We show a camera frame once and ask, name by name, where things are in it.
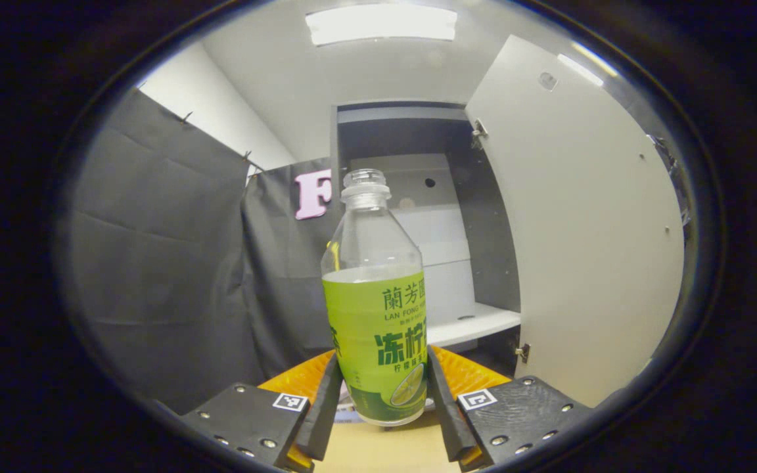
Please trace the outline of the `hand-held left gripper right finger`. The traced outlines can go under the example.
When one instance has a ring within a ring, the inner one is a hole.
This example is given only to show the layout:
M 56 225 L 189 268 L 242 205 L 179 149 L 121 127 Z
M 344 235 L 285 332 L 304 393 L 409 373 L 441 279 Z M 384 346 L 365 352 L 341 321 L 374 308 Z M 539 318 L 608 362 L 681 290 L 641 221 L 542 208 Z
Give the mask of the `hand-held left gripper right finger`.
M 510 379 L 445 348 L 428 347 L 427 368 L 448 460 L 463 472 L 532 469 L 594 413 L 538 377 Z

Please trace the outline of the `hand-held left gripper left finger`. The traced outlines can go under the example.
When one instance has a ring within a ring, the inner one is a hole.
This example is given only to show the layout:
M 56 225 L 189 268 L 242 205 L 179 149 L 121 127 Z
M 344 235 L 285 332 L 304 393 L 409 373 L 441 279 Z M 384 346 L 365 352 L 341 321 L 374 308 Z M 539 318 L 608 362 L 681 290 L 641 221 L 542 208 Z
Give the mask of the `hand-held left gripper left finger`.
M 327 454 L 341 386 L 331 350 L 258 386 L 236 382 L 180 419 L 240 460 L 312 472 Z

